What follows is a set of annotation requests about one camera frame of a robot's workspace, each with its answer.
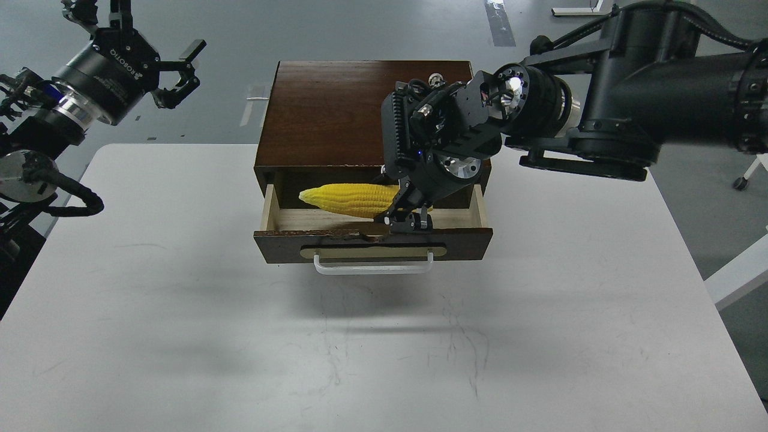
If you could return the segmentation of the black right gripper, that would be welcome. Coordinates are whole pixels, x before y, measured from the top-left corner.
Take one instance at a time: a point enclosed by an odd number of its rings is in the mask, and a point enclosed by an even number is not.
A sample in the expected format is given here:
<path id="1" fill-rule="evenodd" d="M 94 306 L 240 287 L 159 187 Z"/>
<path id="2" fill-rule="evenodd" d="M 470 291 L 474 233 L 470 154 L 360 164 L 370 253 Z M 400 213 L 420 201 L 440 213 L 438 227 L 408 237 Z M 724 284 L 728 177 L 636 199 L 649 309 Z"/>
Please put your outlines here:
<path id="1" fill-rule="evenodd" d="M 433 202 L 477 182 L 483 162 L 501 151 L 502 88 L 485 71 L 433 87 L 419 79 L 395 83 L 381 105 L 382 145 L 384 172 L 400 189 L 373 221 L 392 233 L 433 229 Z"/>

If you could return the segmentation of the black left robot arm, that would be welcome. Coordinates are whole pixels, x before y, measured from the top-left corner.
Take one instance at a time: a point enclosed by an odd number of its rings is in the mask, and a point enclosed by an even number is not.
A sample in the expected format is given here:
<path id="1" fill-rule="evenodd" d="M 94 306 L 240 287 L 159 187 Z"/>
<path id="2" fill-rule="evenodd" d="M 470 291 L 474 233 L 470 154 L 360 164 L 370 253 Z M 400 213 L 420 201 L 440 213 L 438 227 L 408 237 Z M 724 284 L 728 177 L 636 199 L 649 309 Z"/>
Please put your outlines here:
<path id="1" fill-rule="evenodd" d="M 27 67 L 2 76 L 2 116 L 13 121 L 33 110 L 13 131 L 2 126 L 2 198 L 16 203 L 2 214 L 2 267 L 19 254 L 14 235 L 40 213 L 78 218 L 103 211 L 102 199 L 55 163 L 83 142 L 94 121 L 118 125 L 146 94 L 160 109 L 175 109 L 200 85 L 194 60 L 206 46 L 202 39 L 164 61 L 134 28 L 131 2 L 110 3 L 107 27 L 98 26 L 94 1 L 62 4 L 63 16 L 90 34 L 87 46 L 49 79 Z"/>

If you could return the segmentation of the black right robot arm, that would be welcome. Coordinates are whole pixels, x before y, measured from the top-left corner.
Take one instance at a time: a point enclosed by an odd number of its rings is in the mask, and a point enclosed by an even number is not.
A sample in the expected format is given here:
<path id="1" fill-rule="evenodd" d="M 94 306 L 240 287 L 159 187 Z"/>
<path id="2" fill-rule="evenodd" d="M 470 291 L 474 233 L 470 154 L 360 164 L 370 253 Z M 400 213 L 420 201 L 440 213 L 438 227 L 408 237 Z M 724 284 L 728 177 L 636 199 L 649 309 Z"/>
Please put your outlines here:
<path id="1" fill-rule="evenodd" d="M 382 102 L 384 175 L 400 191 L 374 219 L 429 232 L 428 208 L 475 183 L 503 146 L 533 169 L 643 181 L 667 142 L 766 153 L 766 40 L 696 5 L 636 2 L 468 82 L 398 82 Z"/>

